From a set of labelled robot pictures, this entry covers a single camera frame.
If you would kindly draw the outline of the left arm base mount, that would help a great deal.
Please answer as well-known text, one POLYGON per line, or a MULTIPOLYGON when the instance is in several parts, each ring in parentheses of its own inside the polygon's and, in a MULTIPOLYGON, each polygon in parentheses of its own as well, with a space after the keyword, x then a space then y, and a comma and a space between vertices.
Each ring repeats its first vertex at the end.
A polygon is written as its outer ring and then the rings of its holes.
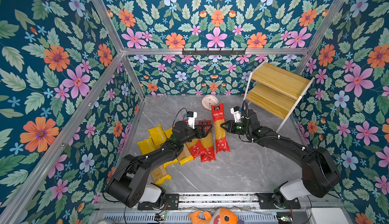
POLYGON ((140 202, 138 204, 138 210, 178 210, 179 206, 179 194, 163 194, 155 202, 140 202))

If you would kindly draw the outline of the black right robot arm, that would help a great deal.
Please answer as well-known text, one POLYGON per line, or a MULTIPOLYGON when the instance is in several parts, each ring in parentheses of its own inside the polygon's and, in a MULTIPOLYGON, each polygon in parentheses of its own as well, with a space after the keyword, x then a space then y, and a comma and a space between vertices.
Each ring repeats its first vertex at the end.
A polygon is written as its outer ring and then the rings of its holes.
POLYGON ((325 148, 314 149, 279 135, 262 126, 253 110, 242 112, 240 120, 225 122, 221 128, 228 133, 244 135, 249 142, 272 149, 301 167, 302 178, 277 187, 275 198, 288 201, 306 195, 322 198, 341 181, 341 174, 325 148))

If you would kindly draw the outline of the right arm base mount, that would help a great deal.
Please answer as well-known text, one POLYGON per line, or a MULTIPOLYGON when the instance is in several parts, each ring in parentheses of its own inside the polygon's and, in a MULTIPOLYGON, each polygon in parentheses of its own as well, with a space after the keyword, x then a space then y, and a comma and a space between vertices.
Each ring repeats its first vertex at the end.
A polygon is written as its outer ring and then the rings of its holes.
POLYGON ((255 193, 260 209, 301 209, 297 198, 285 199, 280 193, 255 193))

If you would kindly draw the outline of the red spaghetti bag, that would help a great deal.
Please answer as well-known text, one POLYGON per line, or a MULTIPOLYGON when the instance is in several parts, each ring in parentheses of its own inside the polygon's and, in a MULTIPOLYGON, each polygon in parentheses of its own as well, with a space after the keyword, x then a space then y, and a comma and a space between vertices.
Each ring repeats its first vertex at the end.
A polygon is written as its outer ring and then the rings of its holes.
POLYGON ((230 152, 230 147, 227 142, 226 130, 221 127, 225 123, 224 104, 211 106, 212 120, 215 130, 216 153, 230 152))
MULTIPOLYGON (((212 124, 210 120, 203 120, 200 121, 199 124, 212 124)), ((216 160, 215 157, 215 150, 214 150, 214 144, 213 144, 213 135, 212 135, 212 130, 208 131, 209 135, 204 138, 200 139, 202 146, 205 148, 205 154, 201 156, 201 161, 202 162, 207 162, 207 161, 214 161, 216 160)))
POLYGON ((199 139, 194 139, 186 143, 186 146, 188 147, 189 152, 194 159, 197 157, 201 157, 206 152, 205 148, 202 146, 201 141, 199 139))

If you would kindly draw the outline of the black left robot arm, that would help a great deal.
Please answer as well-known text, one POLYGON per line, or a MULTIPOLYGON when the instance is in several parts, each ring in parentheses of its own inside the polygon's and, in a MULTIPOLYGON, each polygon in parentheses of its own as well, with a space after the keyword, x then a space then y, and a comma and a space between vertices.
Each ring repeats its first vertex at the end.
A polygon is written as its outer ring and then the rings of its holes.
POLYGON ((141 156, 126 155, 108 179, 106 192, 127 207, 139 202, 164 204, 165 190, 149 183, 149 175, 163 164, 176 159, 186 143, 207 137, 211 124, 188 126, 178 121, 172 127, 172 135, 155 151, 141 156))

